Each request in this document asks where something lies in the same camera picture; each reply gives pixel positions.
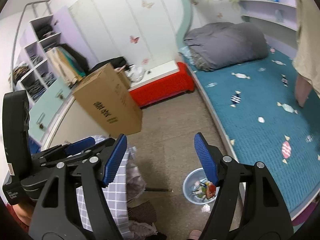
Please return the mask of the blue plastic trash bin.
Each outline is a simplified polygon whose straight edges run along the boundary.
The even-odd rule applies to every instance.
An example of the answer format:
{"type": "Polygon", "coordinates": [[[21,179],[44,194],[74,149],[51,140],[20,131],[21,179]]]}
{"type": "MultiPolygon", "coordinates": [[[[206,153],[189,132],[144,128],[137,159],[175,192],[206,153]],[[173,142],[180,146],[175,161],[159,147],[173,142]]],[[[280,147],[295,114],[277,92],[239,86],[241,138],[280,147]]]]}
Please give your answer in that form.
{"type": "Polygon", "coordinates": [[[215,202],[219,187],[215,193],[208,193],[212,183],[207,179],[203,168],[191,171],[185,178],[182,185],[182,192],[186,200],[196,205],[204,205],[215,202]]]}

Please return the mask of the grey checked tablecloth table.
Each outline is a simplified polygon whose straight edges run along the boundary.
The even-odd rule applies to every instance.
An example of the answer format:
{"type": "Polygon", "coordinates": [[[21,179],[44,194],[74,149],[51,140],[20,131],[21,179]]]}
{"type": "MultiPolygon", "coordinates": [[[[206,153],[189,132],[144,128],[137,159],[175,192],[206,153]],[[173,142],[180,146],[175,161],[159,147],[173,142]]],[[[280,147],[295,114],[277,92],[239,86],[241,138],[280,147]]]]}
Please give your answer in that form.
{"type": "MultiPolygon", "coordinates": [[[[103,135],[92,135],[85,139],[94,139],[95,144],[106,140],[103,135]]],[[[121,161],[120,168],[114,178],[114,181],[106,188],[102,188],[112,217],[123,237],[123,239],[135,239],[135,233],[129,229],[129,216],[127,211],[127,193],[129,193],[129,168],[134,163],[136,148],[128,146],[125,155],[121,161]]],[[[86,203],[82,187],[76,189],[80,218],[84,229],[93,231],[87,214],[86,203]]]]}

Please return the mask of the mint drawer cabinet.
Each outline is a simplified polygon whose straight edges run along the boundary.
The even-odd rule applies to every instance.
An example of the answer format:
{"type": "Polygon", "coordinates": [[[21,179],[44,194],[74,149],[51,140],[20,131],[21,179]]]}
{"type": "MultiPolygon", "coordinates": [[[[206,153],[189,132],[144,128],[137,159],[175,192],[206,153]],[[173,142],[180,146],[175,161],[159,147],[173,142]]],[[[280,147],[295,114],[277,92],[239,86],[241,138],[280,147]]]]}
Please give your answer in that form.
{"type": "Polygon", "coordinates": [[[67,84],[59,77],[35,103],[29,111],[29,136],[33,140],[42,142],[52,119],[67,101],[70,93],[71,90],[67,84]]]}

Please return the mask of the brown cardboard box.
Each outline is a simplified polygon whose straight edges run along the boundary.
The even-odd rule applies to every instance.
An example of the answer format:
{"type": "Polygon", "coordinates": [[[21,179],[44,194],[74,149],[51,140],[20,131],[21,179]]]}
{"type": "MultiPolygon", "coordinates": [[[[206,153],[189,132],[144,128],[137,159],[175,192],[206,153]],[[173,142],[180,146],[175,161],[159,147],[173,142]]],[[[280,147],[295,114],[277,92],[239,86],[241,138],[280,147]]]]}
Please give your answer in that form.
{"type": "Polygon", "coordinates": [[[73,90],[79,105],[112,137],[141,131],[143,113],[108,63],[73,90]]]}

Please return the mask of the pink slipper foot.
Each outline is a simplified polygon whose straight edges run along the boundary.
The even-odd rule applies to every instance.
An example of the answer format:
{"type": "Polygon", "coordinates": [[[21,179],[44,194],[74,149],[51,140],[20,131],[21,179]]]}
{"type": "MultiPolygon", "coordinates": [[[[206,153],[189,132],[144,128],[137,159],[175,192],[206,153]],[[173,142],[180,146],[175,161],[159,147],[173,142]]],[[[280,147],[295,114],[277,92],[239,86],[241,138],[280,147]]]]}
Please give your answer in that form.
{"type": "Polygon", "coordinates": [[[193,230],[188,237],[188,240],[199,240],[201,236],[201,231],[200,230],[193,230]]]}

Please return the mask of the teal candy pattern bed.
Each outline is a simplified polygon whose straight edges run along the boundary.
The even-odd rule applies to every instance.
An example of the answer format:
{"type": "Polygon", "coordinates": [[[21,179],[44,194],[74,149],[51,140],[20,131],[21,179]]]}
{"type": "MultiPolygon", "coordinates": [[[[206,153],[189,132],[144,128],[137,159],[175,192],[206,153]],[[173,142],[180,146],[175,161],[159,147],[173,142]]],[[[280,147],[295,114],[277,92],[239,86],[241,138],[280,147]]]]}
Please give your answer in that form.
{"type": "Polygon", "coordinates": [[[214,72],[187,66],[233,157],[263,162],[296,218],[319,193],[319,97],[299,106],[291,57],[270,48],[265,59],[214,72]]]}

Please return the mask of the red covered bench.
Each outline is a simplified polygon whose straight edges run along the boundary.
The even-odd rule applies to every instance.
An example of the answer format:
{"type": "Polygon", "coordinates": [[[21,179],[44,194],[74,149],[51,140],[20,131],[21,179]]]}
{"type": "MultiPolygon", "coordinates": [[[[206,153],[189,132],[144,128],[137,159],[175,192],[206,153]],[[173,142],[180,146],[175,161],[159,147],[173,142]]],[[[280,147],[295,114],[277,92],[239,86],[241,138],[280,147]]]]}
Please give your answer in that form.
{"type": "Polygon", "coordinates": [[[183,62],[178,62],[177,66],[178,72],[129,92],[140,108],[195,90],[195,83],[187,65],[183,62]]]}

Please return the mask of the open shelf with clothes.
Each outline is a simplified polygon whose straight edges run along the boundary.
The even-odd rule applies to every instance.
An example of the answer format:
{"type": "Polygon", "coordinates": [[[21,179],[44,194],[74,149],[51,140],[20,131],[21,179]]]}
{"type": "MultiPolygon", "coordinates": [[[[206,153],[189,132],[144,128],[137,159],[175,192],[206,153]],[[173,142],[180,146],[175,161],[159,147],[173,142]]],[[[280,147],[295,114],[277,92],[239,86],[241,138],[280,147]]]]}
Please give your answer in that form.
{"type": "Polygon", "coordinates": [[[35,18],[27,24],[22,36],[15,38],[14,43],[20,45],[21,51],[17,63],[11,65],[12,70],[28,67],[23,74],[11,75],[14,89],[25,90],[31,105],[57,88],[69,92],[77,79],[68,76],[68,72],[83,77],[89,68],[81,68],[81,61],[92,62],[92,53],[69,10],[63,7],[54,14],[50,1],[43,3],[48,15],[42,17],[37,15],[40,1],[29,3],[35,18]]]}

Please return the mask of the white cloth on bench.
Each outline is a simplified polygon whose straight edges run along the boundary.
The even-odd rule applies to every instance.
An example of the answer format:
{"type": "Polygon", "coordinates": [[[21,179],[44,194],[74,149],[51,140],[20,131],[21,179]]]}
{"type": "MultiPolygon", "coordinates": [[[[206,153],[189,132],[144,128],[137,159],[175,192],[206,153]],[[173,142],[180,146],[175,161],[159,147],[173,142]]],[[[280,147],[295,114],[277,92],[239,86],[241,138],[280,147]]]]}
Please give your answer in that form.
{"type": "Polygon", "coordinates": [[[139,82],[143,79],[146,70],[144,67],[132,64],[129,69],[125,71],[126,76],[131,82],[139,82]]]}

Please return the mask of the grey folded duvet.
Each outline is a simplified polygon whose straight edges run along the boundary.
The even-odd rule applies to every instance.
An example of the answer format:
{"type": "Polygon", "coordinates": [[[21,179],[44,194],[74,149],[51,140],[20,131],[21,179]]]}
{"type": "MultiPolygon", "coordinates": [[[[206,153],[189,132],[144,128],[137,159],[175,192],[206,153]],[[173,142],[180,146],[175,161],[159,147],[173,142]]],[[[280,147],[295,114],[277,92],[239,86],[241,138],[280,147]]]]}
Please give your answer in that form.
{"type": "Polygon", "coordinates": [[[255,25],[243,22],[210,23],[193,29],[184,37],[189,60],[198,70],[213,72],[268,56],[264,34],[255,25]]]}

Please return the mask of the person in beige shirt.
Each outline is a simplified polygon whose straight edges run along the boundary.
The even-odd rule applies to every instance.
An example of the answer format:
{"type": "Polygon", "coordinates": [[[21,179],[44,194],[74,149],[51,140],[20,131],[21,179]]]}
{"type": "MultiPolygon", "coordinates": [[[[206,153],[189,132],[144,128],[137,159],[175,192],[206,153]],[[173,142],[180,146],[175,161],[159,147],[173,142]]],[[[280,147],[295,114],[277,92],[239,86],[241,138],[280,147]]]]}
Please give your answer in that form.
{"type": "Polygon", "coordinates": [[[314,0],[296,0],[296,21],[295,98],[303,107],[312,90],[319,95],[319,8],[314,0]]]}

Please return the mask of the white wardrobe with butterflies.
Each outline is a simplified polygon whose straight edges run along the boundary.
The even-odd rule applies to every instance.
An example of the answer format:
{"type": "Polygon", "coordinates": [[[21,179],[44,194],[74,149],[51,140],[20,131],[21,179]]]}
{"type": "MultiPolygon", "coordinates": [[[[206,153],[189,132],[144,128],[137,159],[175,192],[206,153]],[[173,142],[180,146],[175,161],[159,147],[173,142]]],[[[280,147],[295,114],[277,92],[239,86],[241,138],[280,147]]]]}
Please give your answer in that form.
{"type": "Polygon", "coordinates": [[[78,0],[69,11],[99,62],[122,56],[150,70],[178,61],[180,0],[78,0]]]}

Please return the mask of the lavender wall shelves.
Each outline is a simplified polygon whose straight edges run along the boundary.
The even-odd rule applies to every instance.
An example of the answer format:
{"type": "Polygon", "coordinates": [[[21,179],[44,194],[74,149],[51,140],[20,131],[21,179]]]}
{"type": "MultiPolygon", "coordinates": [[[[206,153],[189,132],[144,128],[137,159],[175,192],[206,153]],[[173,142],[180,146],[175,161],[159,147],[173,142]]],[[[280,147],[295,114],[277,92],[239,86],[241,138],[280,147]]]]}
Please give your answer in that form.
{"type": "Polygon", "coordinates": [[[297,30],[296,0],[239,0],[241,16],[297,30]]]}

